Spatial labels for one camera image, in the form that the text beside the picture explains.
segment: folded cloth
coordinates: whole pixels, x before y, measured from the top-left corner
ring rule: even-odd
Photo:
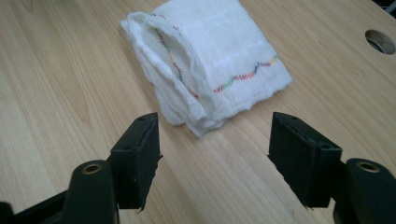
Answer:
[[[171,0],[120,24],[165,118],[198,137],[291,83],[237,0]]]

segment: zigzag embroidery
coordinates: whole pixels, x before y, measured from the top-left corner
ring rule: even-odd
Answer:
[[[270,67],[271,65],[273,65],[274,63],[276,63],[276,61],[277,61],[278,59],[279,59],[279,58],[278,58],[277,55],[276,55],[276,56],[274,56],[274,58],[273,58],[271,61],[269,61],[268,63],[257,63],[256,65],[254,65],[254,69],[253,69],[253,71],[252,71],[251,73],[247,73],[247,74],[244,74],[244,75],[236,75],[236,76],[233,76],[233,77],[231,77],[225,84],[223,84],[223,85],[218,86],[217,88],[215,88],[215,89],[213,90],[213,92],[214,92],[214,93],[219,93],[219,92],[221,92],[221,91],[224,91],[224,90],[227,89],[227,88],[230,88],[230,87],[233,85],[233,82],[236,81],[236,80],[246,80],[246,79],[251,79],[251,78],[255,77],[256,74],[257,74],[257,71],[259,70],[260,67]]]

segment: wooden table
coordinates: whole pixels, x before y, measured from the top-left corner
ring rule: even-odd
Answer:
[[[67,189],[159,104],[120,20],[165,1],[0,1],[0,200],[15,212]],[[272,113],[295,115],[396,175],[396,20],[369,0],[241,0],[293,77],[285,90],[198,140],[160,113],[164,158],[146,210],[121,223],[333,223],[305,209],[268,160]]]

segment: hole in table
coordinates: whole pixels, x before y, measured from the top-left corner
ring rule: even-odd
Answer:
[[[367,42],[379,52],[385,54],[395,53],[395,44],[387,35],[377,30],[368,30],[365,36]]]

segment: black plastic part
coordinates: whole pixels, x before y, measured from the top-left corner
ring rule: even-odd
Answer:
[[[15,224],[57,223],[64,208],[66,191],[15,215]]]
[[[329,205],[332,172],[341,154],[339,146],[302,120],[274,113],[268,157],[302,205]]]
[[[11,224],[14,221],[14,212],[9,203],[0,203],[0,224]]]
[[[158,115],[147,114],[131,124],[107,159],[120,209],[145,208],[160,158]]]
[[[346,162],[345,180],[360,224],[396,223],[396,180],[387,168],[374,161],[351,159]]]
[[[119,223],[111,167],[107,161],[88,161],[75,169],[60,223]]]

